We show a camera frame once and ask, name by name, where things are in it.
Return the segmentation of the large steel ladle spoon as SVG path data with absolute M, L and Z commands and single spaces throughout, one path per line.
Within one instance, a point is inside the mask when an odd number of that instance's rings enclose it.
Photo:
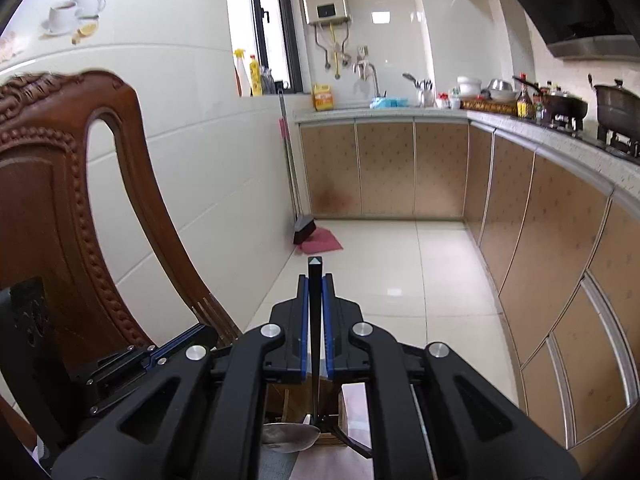
M 301 422 L 270 422 L 262 426 L 262 446 L 282 454 L 299 453 L 314 446 L 320 437 L 316 426 Z

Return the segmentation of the black chopstick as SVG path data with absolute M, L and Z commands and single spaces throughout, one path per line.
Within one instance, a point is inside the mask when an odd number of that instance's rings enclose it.
M 311 343 L 311 423 L 318 425 L 322 347 L 322 269 L 319 256 L 308 259 L 309 337 Z

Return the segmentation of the kitchen counter with cabinets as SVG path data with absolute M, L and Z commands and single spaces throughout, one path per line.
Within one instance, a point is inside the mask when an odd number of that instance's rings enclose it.
M 392 276 L 357 295 L 366 315 L 407 344 L 451 344 L 583 471 L 611 457 L 639 426 L 638 170 L 498 117 L 299 134 L 317 216 L 401 225 Z

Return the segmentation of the steel kitchen faucet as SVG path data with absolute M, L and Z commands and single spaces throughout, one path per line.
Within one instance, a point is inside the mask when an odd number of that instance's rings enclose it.
M 373 96 L 375 98 L 381 97 L 380 85 L 378 84 L 378 71 L 369 60 L 365 58 L 358 60 L 352 66 L 352 70 L 363 81 L 371 78 L 373 81 Z

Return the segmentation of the bamboo utensil holder box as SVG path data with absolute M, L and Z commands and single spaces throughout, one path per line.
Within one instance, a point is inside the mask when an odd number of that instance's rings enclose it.
M 349 417 L 346 386 L 332 386 L 320 379 L 320 437 L 314 445 L 346 446 L 366 460 L 372 458 L 370 445 L 357 437 L 357 421 Z M 264 425 L 270 422 L 311 423 L 311 382 L 301 385 L 270 385 L 267 390 Z

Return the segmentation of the grey lilac striped cloth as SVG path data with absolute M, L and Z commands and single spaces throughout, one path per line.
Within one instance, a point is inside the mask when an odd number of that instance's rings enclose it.
M 363 384 L 347 385 L 349 417 L 357 421 L 357 437 L 371 443 L 366 392 Z M 372 479 L 372 460 L 366 460 L 346 446 L 315 445 L 297 454 L 263 450 L 259 479 Z

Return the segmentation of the carved dark wooden chair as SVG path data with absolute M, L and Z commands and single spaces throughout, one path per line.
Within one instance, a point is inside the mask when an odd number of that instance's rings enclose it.
M 111 72 L 33 73 L 1 86 L 1 284 L 39 276 L 66 372 L 145 333 L 112 279 L 88 191 L 90 127 L 111 130 L 129 203 L 172 286 L 226 346 L 240 336 L 186 253 L 160 194 L 137 93 Z

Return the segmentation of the blue cloth at sink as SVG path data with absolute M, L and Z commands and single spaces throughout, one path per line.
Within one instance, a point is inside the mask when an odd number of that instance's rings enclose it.
M 370 103 L 371 110 L 385 110 L 386 108 L 404 108 L 409 106 L 407 98 L 375 98 Z

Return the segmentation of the white utensil cup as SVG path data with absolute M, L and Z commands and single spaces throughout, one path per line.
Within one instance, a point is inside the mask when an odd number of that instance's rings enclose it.
M 403 73 L 402 76 L 413 84 L 416 89 L 418 107 L 433 107 L 435 105 L 434 84 L 431 79 L 416 79 L 413 74 Z

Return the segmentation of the soy sauce bottle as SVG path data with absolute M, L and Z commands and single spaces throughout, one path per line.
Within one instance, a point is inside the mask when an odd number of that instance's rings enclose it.
M 522 119 L 532 119 L 535 116 L 535 110 L 533 106 L 532 98 L 528 93 L 527 76 L 524 73 L 520 73 L 515 80 L 521 85 L 520 94 L 516 101 L 516 109 L 518 110 L 518 117 Z

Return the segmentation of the black wok pan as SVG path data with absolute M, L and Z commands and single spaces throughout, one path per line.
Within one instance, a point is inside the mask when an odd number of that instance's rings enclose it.
M 575 124 L 576 129 L 582 128 L 582 120 L 588 112 L 586 101 L 561 90 L 542 90 L 538 84 L 530 81 L 527 84 L 535 110 L 532 120 L 542 124 Z

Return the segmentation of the steel bowl on counter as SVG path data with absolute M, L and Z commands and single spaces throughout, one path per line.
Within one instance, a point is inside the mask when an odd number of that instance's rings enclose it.
M 514 102 L 518 97 L 518 92 L 513 89 L 512 84 L 510 84 L 509 81 L 502 79 L 491 79 L 487 90 L 490 98 L 499 103 Z

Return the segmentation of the white bowl stack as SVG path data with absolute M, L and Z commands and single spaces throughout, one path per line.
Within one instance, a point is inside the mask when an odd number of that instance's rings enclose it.
M 461 99 L 475 99 L 482 92 L 482 81 L 474 77 L 459 76 L 457 84 Z

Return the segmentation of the dark cooking pot with lid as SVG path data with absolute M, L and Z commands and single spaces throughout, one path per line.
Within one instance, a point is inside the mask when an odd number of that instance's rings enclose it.
M 594 84 L 588 75 L 590 88 L 597 98 L 599 141 L 605 142 L 608 133 L 621 134 L 634 141 L 639 140 L 639 97 L 624 87 L 616 78 L 614 84 Z

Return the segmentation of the black range hood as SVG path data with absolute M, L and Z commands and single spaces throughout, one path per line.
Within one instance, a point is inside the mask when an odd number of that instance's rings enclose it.
M 554 58 L 639 59 L 639 0 L 518 0 Z

